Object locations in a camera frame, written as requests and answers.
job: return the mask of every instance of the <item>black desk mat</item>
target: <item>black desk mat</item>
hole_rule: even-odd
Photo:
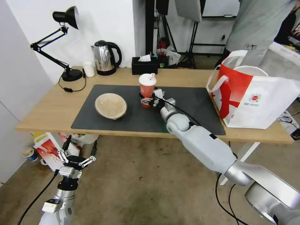
[[[165,99],[174,98],[176,106],[192,115],[211,133],[225,135],[224,128],[205,88],[158,88],[165,91]],[[166,123],[158,110],[141,106],[139,92],[139,86],[94,85],[71,128],[167,133]],[[95,100],[104,93],[115,93],[124,98],[127,103],[127,111],[122,118],[111,120],[97,113]]]

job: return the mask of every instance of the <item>red cup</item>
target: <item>red cup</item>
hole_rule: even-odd
[[[154,73],[152,73],[152,74],[145,73],[140,76],[138,81],[140,83],[142,96],[145,98],[151,98],[153,91],[154,91],[154,86],[156,84],[155,74]],[[144,108],[150,107],[149,105],[145,105],[145,104],[142,104],[142,106]]]

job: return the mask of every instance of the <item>kettle handle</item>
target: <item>kettle handle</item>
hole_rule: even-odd
[[[116,67],[119,67],[119,65],[120,65],[121,62],[122,62],[122,54],[121,54],[120,48],[119,48],[115,43],[113,43],[113,42],[107,42],[106,44],[107,44],[108,46],[110,46],[111,48],[114,48],[114,49],[117,50],[117,53],[118,53],[118,55],[119,55],[119,61],[116,62]]]

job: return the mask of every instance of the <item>red and white bag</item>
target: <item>red and white bag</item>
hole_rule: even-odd
[[[209,89],[227,127],[267,129],[300,94],[300,82],[270,77],[258,67],[239,66],[247,51],[231,52]]]

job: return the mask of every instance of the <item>gray shirt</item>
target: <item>gray shirt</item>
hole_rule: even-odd
[[[242,0],[226,43],[230,52],[268,49],[297,0]]]

